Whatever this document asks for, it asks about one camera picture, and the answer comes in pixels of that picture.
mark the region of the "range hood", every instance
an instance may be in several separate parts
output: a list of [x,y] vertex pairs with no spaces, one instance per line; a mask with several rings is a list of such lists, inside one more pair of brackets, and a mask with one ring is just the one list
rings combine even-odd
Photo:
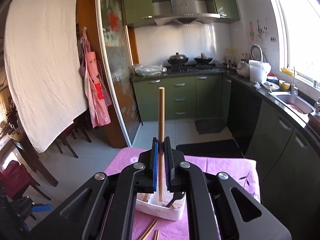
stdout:
[[172,14],[155,16],[154,20],[158,26],[168,24],[190,24],[205,23],[209,24],[220,18],[216,13],[198,13],[195,0],[171,0]]

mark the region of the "black mat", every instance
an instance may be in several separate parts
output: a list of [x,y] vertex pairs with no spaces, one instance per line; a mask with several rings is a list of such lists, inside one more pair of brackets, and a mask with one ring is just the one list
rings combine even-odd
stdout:
[[200,119],[195,121],[198,134],[219,133],[225,127],[225,122],[220,118]]
[[243,158],[241,150],[234,140],[205,142],[177,145],[176,149],[184,155],[215,157],[215,158]]

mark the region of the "faucet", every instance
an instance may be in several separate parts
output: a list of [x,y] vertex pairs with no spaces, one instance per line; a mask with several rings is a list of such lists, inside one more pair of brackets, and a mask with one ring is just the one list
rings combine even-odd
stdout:
[[320,98],[318,98],[318,102],[315,103],[316,114],[320,114]]
[[296,76],[296,69],[295,69],[295,67],[293,66],[293,82],[292,82],[292,84],[291,84],[290,94],[297,96],[297,95],[298,95],[298,88],[294,85],[295,76]]

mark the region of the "red pocket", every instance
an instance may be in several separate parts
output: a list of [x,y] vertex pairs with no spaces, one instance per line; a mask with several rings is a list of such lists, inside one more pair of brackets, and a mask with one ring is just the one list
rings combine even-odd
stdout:
[[102,93],[102,89],[101,89],[101,85],[100,83],[94,84],[96,91],[97,91],[97,97],[98,99],[103,99],[103,93]]

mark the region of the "striped apron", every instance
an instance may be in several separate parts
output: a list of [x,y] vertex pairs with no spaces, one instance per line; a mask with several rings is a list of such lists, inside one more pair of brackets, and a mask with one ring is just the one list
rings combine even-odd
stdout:
[[96,54],[90,49],[85,31],[83,31],[82,38],[85,64],[84,91],[89,101],[91,123],[94,128],[111,122],[108,106],[112,105],[112,100],[99,73]]

